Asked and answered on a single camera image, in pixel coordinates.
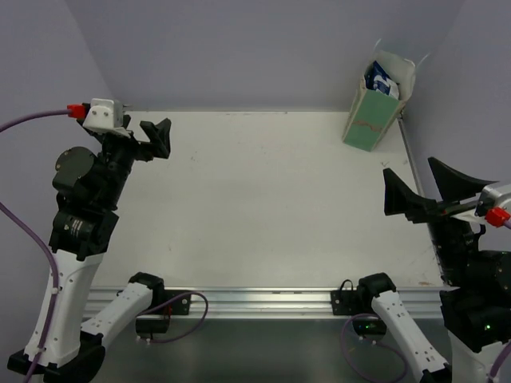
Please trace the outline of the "green paper bag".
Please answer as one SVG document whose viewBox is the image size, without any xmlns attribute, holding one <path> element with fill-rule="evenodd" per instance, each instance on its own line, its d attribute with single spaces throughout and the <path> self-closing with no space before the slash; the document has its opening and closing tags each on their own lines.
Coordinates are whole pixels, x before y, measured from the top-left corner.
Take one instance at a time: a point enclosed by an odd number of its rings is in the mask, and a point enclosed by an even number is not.
<svg viewBox="0 0 511 383">
<path fill-rule="evenodd" d="M 398 100 L 366 88 L 364 75 L 373 61 L 377 61 L 398 84 Z M 394 53 L 377 52 L 359 79 L 343 131 L 343 142 L 367 152 L 374 150 L 412 96 L 415 79 L 413 61 Z"/>
</svg>

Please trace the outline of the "blue white snack bag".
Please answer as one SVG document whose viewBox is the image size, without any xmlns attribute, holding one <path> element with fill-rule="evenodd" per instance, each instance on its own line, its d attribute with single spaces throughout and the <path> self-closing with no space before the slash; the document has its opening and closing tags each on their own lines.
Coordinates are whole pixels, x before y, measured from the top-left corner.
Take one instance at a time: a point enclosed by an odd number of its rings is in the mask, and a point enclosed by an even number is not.
<svg viewBox="0 0 511 383">
<path fill-rule="evenodd" d="M 364 75 L 366 88 L 375 92 L 399 99 L 398 84 L 391 79 L 386 70 L 377 62 L 373 61 Z"/>
</svg>

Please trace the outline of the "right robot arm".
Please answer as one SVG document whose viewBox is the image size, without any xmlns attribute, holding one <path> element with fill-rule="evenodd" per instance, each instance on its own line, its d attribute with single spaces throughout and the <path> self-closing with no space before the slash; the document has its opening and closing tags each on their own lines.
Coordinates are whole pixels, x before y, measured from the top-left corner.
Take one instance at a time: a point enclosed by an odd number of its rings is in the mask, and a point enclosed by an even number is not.
<svg viewBox="0 0 511 383">
<path fill-rule="evenodd" d="M 379 317 L 398 344 L 417 382 L 498 382 L 510 355 L 510 253 L 479 247 L 487 227 L 510 227 L 509 184 L 468 176 L 430 157 L 441 199 L 412 191 L 391 169 L 383 171 L 385 215 L 424 223 L 440 263 L 447 361 L 408 314 L 385 273 L 361 278 L 355 302 Z"/>
</svg>

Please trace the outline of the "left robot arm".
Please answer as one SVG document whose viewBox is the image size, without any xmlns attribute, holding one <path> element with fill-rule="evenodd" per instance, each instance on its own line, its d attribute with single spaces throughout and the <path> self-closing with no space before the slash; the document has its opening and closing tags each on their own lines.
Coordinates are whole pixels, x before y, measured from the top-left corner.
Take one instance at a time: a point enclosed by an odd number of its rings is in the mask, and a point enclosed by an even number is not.
<svg viewBox="0 0 511 383">
<path fill-rule="evenodd" d="M 136 273 L 97 316 L 84 321 L 97 269 L 119 220 L 115 211 L 133 163 L 168 159 L 172 122 L 142 121 L 148 141 L 132 132 L 97 134 L 99 153 L 73 147 L 55 164 L 58 211 L 48 244 L 42 247 L 50 275 L 42 309 L 29 343 L 9 357 L 7 368 L 45 382 L 89 382 L 101 368 L 112 340 L 138 315 L 154 314 L 166 303 L 164 281 Z"/>
</svg>

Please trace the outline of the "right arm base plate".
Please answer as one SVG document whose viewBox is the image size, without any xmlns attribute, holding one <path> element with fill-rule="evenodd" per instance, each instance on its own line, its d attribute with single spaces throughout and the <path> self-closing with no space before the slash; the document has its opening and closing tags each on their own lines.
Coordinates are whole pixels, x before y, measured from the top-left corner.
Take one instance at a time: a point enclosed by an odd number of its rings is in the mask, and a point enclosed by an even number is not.
<svg viewBox="0 0 511 383">
<path fill-rule="evenodd" d="M 354 316 L 373 314 L 369 303 L 365 303 L 357 290 L 332 290 L 330 292 L 331 309 L 334 316 Z"/>
</svg>

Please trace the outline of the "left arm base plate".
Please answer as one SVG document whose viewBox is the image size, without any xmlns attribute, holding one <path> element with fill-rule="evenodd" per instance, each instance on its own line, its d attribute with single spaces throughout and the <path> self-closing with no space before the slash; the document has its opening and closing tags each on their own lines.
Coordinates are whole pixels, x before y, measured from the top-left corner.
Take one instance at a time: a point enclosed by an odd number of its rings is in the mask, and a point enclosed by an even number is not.
<svg viewBox="0 0 511 383">
<path fill-rule="evenodd" d="M 163 315 L 163 316 L 187 316 L 190 311 L 191 306 L 191 295 L 189 290 L 165 290 L 164 296 L 159 302 L 159 304 L 167 302 L 168 300 L 175 298 L 178 295 L 183 295 L 183 297 L 174 300 L 169 305 L 164 308 L 160 308 L 159 310 L 153 311 L 153 314 Z"/>
</svg>

